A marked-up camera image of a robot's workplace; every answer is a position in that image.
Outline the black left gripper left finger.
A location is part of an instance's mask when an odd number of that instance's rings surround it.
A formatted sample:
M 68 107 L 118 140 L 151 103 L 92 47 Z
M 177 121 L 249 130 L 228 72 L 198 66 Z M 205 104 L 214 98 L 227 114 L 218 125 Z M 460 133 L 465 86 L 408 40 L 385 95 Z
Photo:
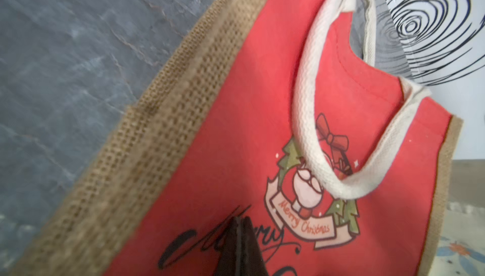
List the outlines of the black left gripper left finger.
M 240 218 L 232 219 L 224 242 L 221 258 L 214 273 L 215 276 L 240 275 Z

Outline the red Christmas jute bag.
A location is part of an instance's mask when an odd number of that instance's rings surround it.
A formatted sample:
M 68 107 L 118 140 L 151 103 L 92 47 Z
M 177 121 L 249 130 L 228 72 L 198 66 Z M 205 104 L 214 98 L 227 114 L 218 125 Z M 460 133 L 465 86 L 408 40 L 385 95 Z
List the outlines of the red Christmas jute bag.
M 216 0 L 12 275 L 428 275 L 462 121 L 375 67 L 375 0 Z

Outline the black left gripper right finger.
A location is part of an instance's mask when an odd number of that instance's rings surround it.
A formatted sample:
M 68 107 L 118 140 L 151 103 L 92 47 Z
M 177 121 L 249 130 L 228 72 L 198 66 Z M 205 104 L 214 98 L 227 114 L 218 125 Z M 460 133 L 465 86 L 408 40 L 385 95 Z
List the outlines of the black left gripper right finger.
M 265 262 L 249 217 L 241 222 L 240 275 L 268 276 Z

